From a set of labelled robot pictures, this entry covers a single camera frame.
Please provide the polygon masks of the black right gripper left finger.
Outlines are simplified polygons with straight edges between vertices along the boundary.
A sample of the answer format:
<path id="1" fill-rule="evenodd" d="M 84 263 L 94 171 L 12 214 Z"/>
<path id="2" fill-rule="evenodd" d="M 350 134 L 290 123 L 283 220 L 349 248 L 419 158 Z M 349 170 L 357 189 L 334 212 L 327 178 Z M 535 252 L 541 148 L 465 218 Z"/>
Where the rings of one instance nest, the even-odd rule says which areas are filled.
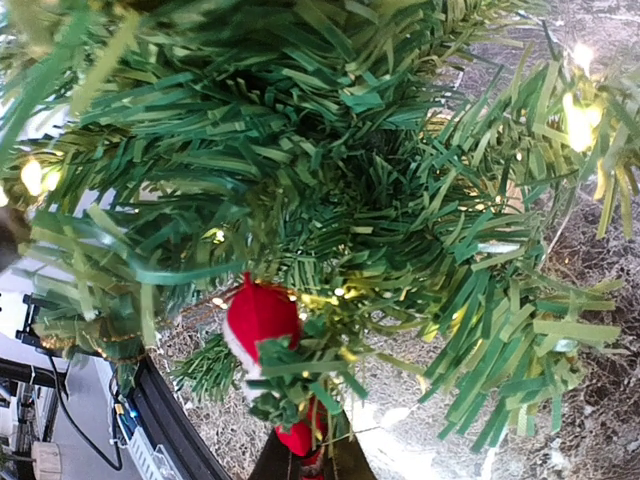
<path id="1" fill-rule="evenodd" d="M 272 430 L 249 480 L 299 480 L 299 458 L 279 440 Z"/>

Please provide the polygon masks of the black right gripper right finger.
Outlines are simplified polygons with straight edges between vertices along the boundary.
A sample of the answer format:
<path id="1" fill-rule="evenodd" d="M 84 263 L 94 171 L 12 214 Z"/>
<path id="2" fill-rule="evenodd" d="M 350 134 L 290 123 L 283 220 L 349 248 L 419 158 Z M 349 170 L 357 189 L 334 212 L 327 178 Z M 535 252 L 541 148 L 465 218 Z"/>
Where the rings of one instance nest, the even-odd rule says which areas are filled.
<path id="1" fill-rule="evenodd" d="M 329 480 L 376 480 L 356 437 L 333 442 L 324 461 L 324 478 Z"/>

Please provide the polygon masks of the red santa ornament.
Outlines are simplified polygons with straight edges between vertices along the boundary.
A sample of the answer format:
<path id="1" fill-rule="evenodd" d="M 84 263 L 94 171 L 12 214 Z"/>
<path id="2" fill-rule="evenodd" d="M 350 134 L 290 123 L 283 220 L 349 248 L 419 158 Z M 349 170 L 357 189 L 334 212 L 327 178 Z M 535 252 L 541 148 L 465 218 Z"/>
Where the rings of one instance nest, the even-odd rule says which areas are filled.
<path id="1" fill-rule="evenodd" d="M 246 273 L 231 298 L 222 333 L 244 372 L 250 413 L 274 428 L 276 439 L 298 463 L 299 479 L 325 479 L 329 419 L 312 389 L 318 376 L 289 370 L 303 361 L 295 301 L 284 288 Z"/>

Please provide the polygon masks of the small green christmas tree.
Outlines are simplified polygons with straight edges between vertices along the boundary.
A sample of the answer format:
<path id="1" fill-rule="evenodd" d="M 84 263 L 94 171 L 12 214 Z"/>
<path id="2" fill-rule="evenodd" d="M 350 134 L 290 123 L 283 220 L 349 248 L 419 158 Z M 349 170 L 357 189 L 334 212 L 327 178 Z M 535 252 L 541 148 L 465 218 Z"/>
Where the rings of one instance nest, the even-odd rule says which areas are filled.
<path id="1" fill-rule="evenodd" d="M 639 74 L 553 49 L 475 100 L 447 74 L 510 44 L 523 1 L 5 1 L 1 199 L 44 346 L 130 379 L 170 318 L 225 314 L 244 275 L 284 288 L 325 405 L 324 444 L 376 334 L 442 338 L 417 374 L 455 390 L 446 433 L 488 402 L 476 446 L 561 411 L 583 347 L 618 330 L 611 284 L 546 276 L 547 227 L 596 175 L 631 236 Z"/>

